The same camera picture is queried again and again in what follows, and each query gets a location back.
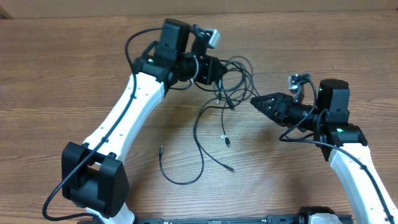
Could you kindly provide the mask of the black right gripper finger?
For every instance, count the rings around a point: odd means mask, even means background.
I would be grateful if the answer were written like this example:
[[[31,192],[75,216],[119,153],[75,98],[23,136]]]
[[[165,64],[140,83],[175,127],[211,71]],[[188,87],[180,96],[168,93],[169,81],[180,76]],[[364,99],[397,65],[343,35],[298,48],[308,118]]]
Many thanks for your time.
[[[273,106],[275,103],[276,96],[277,96],[277,93],[272,93],[272,94],[262,95],[262,96],[255,96],[255,97],[251,98],[250,103],[253,106]]]
[[[257,110],[259,110],[262,114],[266,115],[269,119],[275,120],[275,112],[276,110],[272,105],[263,105],[258,104],[254,106]]]

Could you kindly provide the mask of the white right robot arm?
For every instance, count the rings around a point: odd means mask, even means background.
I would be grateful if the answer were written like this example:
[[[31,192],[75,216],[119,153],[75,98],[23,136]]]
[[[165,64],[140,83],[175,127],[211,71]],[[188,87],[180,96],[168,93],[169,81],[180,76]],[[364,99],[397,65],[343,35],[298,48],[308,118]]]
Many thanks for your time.
[[[256,96],[251,104],[287,130],[282,142],[314,144],[337,174],[358,223],[397,223],[397,207],[373,164],[368,141],[361,128],[349,123],[349,84],[324,79],[314,90],[313,105],[302,103],[309,78],[293,78],[291,95]]]

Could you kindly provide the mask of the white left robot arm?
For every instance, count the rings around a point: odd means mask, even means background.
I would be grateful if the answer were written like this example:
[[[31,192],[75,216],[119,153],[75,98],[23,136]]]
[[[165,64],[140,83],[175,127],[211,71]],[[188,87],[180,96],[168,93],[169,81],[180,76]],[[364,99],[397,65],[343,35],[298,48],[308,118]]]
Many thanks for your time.
[[[131,75],[120,99],[101,125],[81,144],[62,152],[62,194],[84,209],[92,223],[134,223],[126,199],[129,182],[124,162],[151,111],[179,81],[219,82],[226,67],[206,54],[217,47],[216,29],[166,19],[160,38],[129,59]]]

